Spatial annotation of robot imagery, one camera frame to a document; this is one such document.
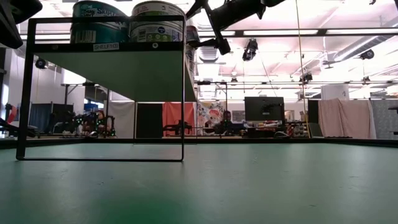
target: shelf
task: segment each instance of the shelf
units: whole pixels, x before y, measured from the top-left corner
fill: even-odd
[[[35,55],[137,102],[196,101],[193,80],[181,42],[118,43],[94,51],[98,44],[35,44]]]

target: ceiling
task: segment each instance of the ceiling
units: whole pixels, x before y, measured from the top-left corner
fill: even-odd
[[[143,0],[106,2],[118,7],[127,15],[132,8]],[[41,0],[43,10],[34,17],[70,17],[74,3],[63,3],[62,0]],[[177,4],[184,11],[189,10],[194,0],[168,0]],[[218,7],[223,0],[210,0],[211,7]],[[319,28],[352,28],[382,27],[389,21],[397,19],[398,10],[394,0],[377,0],[369,5],[367,0],[297,0],[298,18],[301,29]],[[262,20],[256,15],[240,21],[227,30],[264,30],[264,29],[297,29],[296,1],[286,0],[279,5],[267,8]],[[204,14],[193,18],[199,28],[209,25]],[[70,24],[42,24],[37,27],[41,34],[69,33]],[[21,34],[27,31],[27,23],[20,26]],[[219,56],[216,64],[202,64],[198,60],[198,76],[196,80],[230,81],[234,73],[239,82],[290,82],[298,81],[302,74],[302,65],[311,71],[314,81],[360,81],[370,76],[372,81],[395,80],[398,78],[398,63],[393,60],[398,56],[398,38],[393,37],[375,46],[372,50],[375,57],[371,60],[350,58],[343,62],[333,63],[331,69],[325,69],[323,61],[329,60],[327,55],[337,53],[363,37],[258,37],[257,55],[252,61],[243,62],[242,55],[249,38],[230,38],[231,53]],[[308,85],[308,91],[320,92],[322,85]],[[350,97],[368,97],[370,91],[383,91],[385,85],[350,86]],[[221,87],[202,87],[200,98],[225,98]],[[229,86],[228,98],[240,99],[251,95],[284,96],[286,99],[297,99],[301,91],[299,85],[245,85]]]

